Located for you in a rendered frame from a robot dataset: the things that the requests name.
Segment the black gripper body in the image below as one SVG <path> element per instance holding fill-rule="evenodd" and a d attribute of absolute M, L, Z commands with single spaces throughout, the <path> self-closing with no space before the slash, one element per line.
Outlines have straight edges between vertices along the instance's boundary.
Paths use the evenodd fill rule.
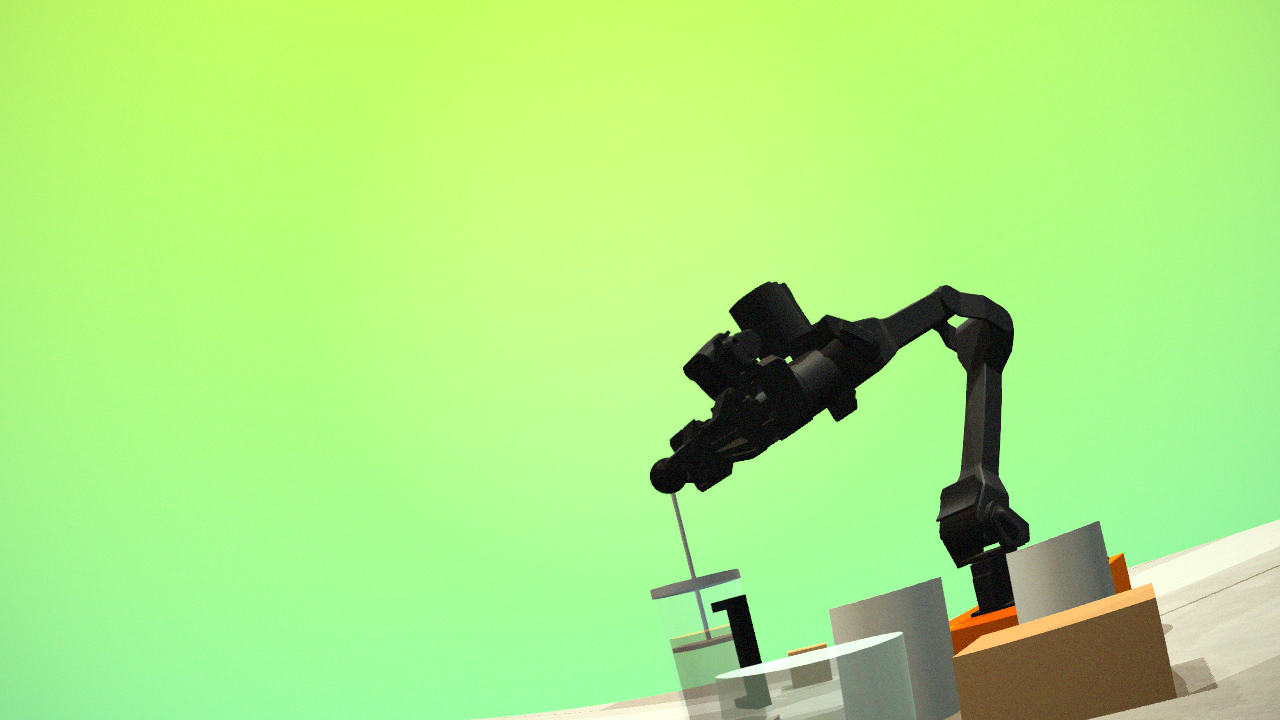
<path fill-rule="evenodd" d="M 762 392 L 742 404 L 753 415 L 768 445 L 783 441 L 813 420 L 814 405 L 806 383 L 788 363 L 771 354 L 741 375 L 744 383 L 756 379 Z"/>

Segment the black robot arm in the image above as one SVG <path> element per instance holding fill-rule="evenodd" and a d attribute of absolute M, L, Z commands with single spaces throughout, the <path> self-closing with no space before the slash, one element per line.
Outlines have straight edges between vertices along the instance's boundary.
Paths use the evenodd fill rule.
<path fill-rule="evenodd" d="M 955 314 L 968 318 L 957 328 L 948 324 Z M 979 606 L 972 618 L 1015 606 L 1006 553 L 1027 544 L 1030 529 L 1009 507 L 998 477 L 1002 372 L 1014 342 L 1009 311 L 984 295 L 941 284 L 886 318 L 849 322 L 826 314 L 812 325 L 788 286 L 767 281 L 739 299 L 730 315 L 740 332 L 716 333 L 684 365 L 689 380 L 714 402 L 728 388 L 741 400 L 742 393 L 754 398 L 760 384 L 744 383 L 741 375 L 758 357 L 790 356 L 788 366 L 812 395 L 813 416 L 827 407 L 835 421 L 858 410 L 858 386 L 881 372 L 899 348 L 927 331 L 938 332 L 966 370 L 961 470 L 941 489 L 940 538 L 957 569 L 972 564 Z"/>

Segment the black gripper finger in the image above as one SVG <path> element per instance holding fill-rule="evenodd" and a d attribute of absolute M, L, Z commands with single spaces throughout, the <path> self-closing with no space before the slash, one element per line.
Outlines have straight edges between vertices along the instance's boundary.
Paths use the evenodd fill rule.
<path fill-rule="evenodd" d="M 682 442 L 682 446 L 680 448 L 682 448 L 684 445 L 689 443 L 689 441 L 692 439 L 692 437 L 696 436 L 700 430 L 701 430 L 701 428 L 698 425 L 698 421 L 695 420 L 695 418 L 692 418 L 692 420 L 689 421 L 689 424 L 686 424 L 684 427 L 684 429 L 682 429 L 684 442 Z M 675 454 L 671 457 L 673 457 Z M 687 471 L 687 474 L 689 475 L 687 475 L 687 482 L 686 483 L 708 483 L 708 482 L 716 483 L 718 480 L 724 479 L 724 477 L 730 475 L 728 471 L 727 471 L 727 469 L 724 468 L 724 464 L 714 466 L 714 468 L 707 468 L 707 469 L 696 470 L 696 471 Z"/>
<path fill-rule="evenodd" d="M 710 423 L 667 460 L 666 465 L 672 474 L 696 471 L 753 460 L 768 448 L 768 441 L 739 393 L 728 388 L 716 398 Z"/>

